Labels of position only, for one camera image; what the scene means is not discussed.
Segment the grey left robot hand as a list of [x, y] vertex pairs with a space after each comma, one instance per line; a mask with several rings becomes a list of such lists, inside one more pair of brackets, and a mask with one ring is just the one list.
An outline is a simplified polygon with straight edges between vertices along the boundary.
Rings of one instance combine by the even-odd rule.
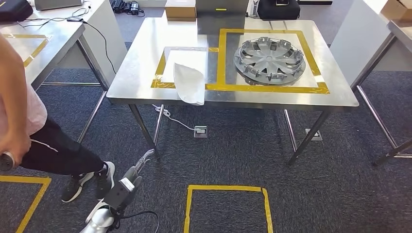
[[154, 154], [155, 149], [150, 149], [148, 150], [138, 161], [134, 166], [131, 166], [123, 178], [121, 179], [121, 183], [125, 186], [126, 190], [129, 192], [132, 192], [136, 187], [137, 184], [135, 184], [135, 181], [138, 178], [138, 174], [142, 170], [143, 166], [147, 161], [149, 161], [149, 156]]

